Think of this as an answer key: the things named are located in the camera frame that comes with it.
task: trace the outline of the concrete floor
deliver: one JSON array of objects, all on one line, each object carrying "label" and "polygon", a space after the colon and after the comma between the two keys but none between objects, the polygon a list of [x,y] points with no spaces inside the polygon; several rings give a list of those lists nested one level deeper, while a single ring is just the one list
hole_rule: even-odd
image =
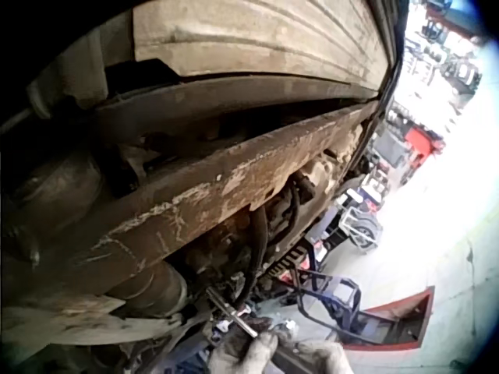
[{"label": "concrete floor", "polygon": [[[362,309],[435,286],[423,346],[400,352],[349,351],[356,374],[456,373],[487,341],[499,316],[499,88],[497,45],[483,53],[485,72],[476,96],[459,117],[447,147],[429,159],[379,214],[380,247],[360,255],[349,242],[328,258],[326,272],[350,277],[363,291]],[[312,312],[323,313],[319,303]],[[299,340],[328,331],[297,315]]]}]

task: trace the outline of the workshop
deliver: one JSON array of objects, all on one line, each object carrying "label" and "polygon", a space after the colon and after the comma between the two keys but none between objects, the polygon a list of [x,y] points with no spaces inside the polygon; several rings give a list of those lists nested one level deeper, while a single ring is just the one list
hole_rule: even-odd
[{"label": "workshop", "polygon": [[482,2],[9,6],[2,372],[493,370]]}]

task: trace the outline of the gloved hand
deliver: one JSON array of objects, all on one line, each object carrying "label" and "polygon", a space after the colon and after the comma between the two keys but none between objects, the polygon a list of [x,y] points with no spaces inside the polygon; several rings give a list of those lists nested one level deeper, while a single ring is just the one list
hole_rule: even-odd
[{"label": "gloved hand", "polygon": [[339,343],[327,340],[312,340],[298,343],[299,354],[307,361],[316,362],[317,372],[323,374],[353,374],[349,360]]},{"label": "gloved hand", "polygon": [[233,355],[234,339],[226,338],[211,354],[208,368],[213,374],[261,374],[277,347],[278,337],[263,332],[250,342],[246,354],[239,358]]}]

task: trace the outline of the rusty crossmember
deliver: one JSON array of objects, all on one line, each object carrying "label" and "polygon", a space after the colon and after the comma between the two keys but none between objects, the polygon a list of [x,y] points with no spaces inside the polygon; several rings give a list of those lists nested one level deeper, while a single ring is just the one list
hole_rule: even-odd
[{"label": "rusty crossmember", "polygon": [[175,171],[159,171],[137,191],[96,208],[56,241],[42,243],[27,284],[62,284],[103,294],[212,229],[245,206],[256,209],[288,176],[345,128],[369,118],[377,101],[297,122]]}]

